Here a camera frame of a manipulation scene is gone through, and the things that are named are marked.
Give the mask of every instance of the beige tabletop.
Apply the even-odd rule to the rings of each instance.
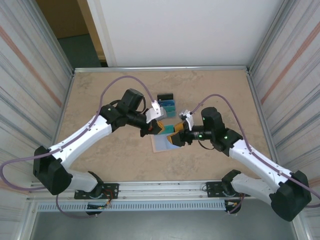
[[[248,140],[257,150],[269,156],[266,140],[243,70],[214,71],[139,71],[139,72],[88,72],[75,75],[71,94],[61,126],[62,141],[86,124],[95,115],[101,92],[112,80],[132,75],[142,80],[156,99],[159,93],[173,93],[177,111],[193,110],[207,95],[225,96],[236,111]],[[121,99],[126,89],[145,90],[133,79],[122,79],[105,94],[103,104]],[[213,97],[204,107],[215,107],[222,115],[226,127],[240,133],[232,112],[222,99]],[[200,108],[194,115],[194,124],[201,125]],[[165,124],[176,124],[178,118],[165,119]],[[211,147],[209,141],[203,144]],[[117,129],[96,142],[71,166],[71,169],[93,171],[104,181],[183,181],[218,180],[232,169],[256,177],[240,162],[216,150],[203,149],[195,141],[180,149],[153,152],[151,136],[140,137],[132,126]]]

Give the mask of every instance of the corrugated metal wall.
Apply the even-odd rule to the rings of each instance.
[[[56,133],[73,73],[43,19],[33,0],[0,1],[0,163],[32,156]],[[32,162],[7,166],[4,174],[28,183]],[[7,240],[20,220],[12,202],[26,196],[4,188],[0,180],[0,239]]]
[[[252,68],[279,163],[320,192],[320,1],[296,0]],[[314,239],[320,211],[308,209]]]

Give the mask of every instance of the white panel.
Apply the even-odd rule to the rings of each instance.
[[[88,0],[111,67],[247,65],[282,0]]]

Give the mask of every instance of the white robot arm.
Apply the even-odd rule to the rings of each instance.
[[[240,171],[232,170],[222,178],[222,188],[227,196],[234,196],[235,193],[253,196],[271,205],[272,209],[287,221],[292,221],[311,201],[309,191],[279,173],[309,186],[305,174],[301,171],[293,173],[276,164],[251,145],[248,149],[240,134],[225,127],[221,114],[214,107],[207,107],[201,111],[203,125],[193,125],[192,115],[187,110],[182,112],[180,117],[183,122],[177,124],[174,128],[175,133],[167,137],[169,142],[181,147],[186,143],[190,145],[193,140],[210,140],[216,150],[240,161],[261,178],[254,179]]]
[[[102,181],[96,174],[93,172],[74,171],[69,168],[95,142],[126,124],[139,128],[141,137],[148,134],[158,134],[163,131],[164,126],[157,119],[165,117],[166,112],[159,106],[157,101],[152,102],[151,109],[147,109],[145,112],[137,111],[143,98],[144,96],[140,92],[128,89],[121,100],[116,100],[103,106],[93,124],[92,122],[96,116],[92,117],[87,124],[65,140],[48,149],[43,146],[36,149],[35,156],[49,152],[54,153],[47,157],[34,159],[34,176],[53,195],[69,189],[91,193],[93,197],[99,196],[102,191]],[[74,141],[71,144],[63,147],[72,140]]]

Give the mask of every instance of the floor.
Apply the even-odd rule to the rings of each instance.
[[[178,112],[183,109],[191,111],[209,94],[222,94],[232,104],[249,142],[264,155],[269,155],[243,70],[76,73],[61,126],[60,141],[80,129],[96,114],[103,89],[112,80],[124,75],[141,79],[154,98],[159,93],[172,92]],[[129,88],[145,94],[147,107],[150,107],[151,101],[146,91],[128,78],[117,82],[107,91],[103,105],[120,99]],[[240,132],[232,112],[223,100],[211,98],[204,107],[216,107],[226,127]],[[193,115],[195,125],[202,124],[200,112],[201,109]],[[177,124],[180,121],[176,117],[164,119],[163,123]],[[210,141],[204,141],[203,144],[210,147]],[[120,127],[96,142],[77,158],[71,169],[92,171],[105,182],[218,180],[233,169],[257,177],[239,161],[216,150],[205,150],[197,142],[180,149],[154,153],[151,136],[141,138],[139,130],[129,125]]]
[[[101,67],[89,34],[60,38],[58,42],[74,69]]]
[[[247,199],[237,216],[217,210],[103,212],[74,219],[37,214],[31,240],[296,240],[291,222],[271,207]]]

